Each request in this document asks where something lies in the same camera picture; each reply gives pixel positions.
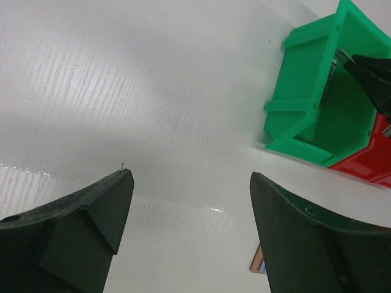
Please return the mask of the tan leather card holder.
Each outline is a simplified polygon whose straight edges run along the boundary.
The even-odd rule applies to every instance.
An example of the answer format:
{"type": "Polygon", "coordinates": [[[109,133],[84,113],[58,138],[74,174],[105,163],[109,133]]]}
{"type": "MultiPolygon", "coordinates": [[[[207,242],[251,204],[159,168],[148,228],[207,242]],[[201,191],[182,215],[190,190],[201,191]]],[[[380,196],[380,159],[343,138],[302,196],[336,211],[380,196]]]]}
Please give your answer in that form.
{"type": "Polygon", "coordinates": [[[254,255],[254,257],[252,259],[252,262],[250,264],[249,270],[252,273],[258,273],[258,274],[262,274],[262,275],[267,275],[265,259],[264,259],[263,252],[262,252],[260,244],[257,247],[255,255],[254,255]]]}

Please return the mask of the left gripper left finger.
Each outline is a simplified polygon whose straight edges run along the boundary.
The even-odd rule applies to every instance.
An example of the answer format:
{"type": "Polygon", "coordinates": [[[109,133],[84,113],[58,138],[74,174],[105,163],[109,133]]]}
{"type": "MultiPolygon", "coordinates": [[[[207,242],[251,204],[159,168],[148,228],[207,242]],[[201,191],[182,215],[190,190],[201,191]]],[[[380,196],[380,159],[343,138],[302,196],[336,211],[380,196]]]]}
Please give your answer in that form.
{"type": "Polygon", "coordinates": [[[1,220],[2,292],[103,292],[134,190],[116,172],[1,220]]]}

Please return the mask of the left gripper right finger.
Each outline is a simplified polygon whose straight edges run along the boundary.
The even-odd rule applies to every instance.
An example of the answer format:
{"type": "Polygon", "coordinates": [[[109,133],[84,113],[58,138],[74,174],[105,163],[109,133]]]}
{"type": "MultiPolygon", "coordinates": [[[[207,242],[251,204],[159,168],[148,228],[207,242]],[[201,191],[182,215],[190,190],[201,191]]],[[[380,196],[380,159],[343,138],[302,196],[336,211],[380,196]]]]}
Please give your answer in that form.
{"type": "Polygon", "coordinates": [[[337,214],[250,177],[250,198],[272,292],[389,292],[390,229],[337,214]]]}

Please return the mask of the red double plastic bin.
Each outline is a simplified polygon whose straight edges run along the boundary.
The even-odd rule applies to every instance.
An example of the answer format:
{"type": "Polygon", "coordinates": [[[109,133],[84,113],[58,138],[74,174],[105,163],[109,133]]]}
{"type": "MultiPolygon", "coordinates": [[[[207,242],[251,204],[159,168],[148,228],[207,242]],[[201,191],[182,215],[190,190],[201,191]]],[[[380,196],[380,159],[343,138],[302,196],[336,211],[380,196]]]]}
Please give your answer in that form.
{"type": "Polygon", "coordinates": [[[329,169],[390,188],[390,138],[382,133],[387,126],[386,117],[377,114],[368,146],[329,169]]]}

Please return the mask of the light blue VIP card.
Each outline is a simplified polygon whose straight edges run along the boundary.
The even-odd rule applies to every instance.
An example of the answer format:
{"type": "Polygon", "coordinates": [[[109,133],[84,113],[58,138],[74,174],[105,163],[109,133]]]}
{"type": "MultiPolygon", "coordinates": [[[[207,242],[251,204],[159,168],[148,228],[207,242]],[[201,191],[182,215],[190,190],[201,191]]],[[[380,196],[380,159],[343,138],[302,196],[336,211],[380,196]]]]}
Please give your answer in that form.
{"type": "Polygon", "coordinates": [[[344,50],[336,49],[332,63],[334,65],[337,65],[339,62],[340,63],[347,63],[347,62],[355,63],[354,59],[349,54],[347,54],[344,50]]]}

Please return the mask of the green plastic bin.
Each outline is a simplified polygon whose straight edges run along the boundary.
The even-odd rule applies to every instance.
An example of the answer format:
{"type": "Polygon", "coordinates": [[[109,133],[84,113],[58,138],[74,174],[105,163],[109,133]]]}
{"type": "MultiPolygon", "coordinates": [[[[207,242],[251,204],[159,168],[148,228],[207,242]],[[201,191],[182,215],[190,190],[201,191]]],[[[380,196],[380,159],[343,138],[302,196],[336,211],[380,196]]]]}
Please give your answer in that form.
{"type": "Polygon", "coordinates": [[[358,81],[334,65],[337,50],[390,57],[390,38],[353,2],[291,31],[272,99],[265,105],[268,150],[329,167],[365,148],[376,109],[358,81]]]}

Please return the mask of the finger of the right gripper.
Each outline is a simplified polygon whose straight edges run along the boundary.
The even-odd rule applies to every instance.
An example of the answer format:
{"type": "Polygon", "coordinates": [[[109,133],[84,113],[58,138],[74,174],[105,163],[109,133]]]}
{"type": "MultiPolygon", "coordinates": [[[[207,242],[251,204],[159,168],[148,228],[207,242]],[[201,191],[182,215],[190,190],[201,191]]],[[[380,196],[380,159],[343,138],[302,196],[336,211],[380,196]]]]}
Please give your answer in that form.
{"type": "Polygon", "coordinates": [[[377,112],[390,117],[390,59],[355,54],[343,67],[359,82],[377,112]]]}

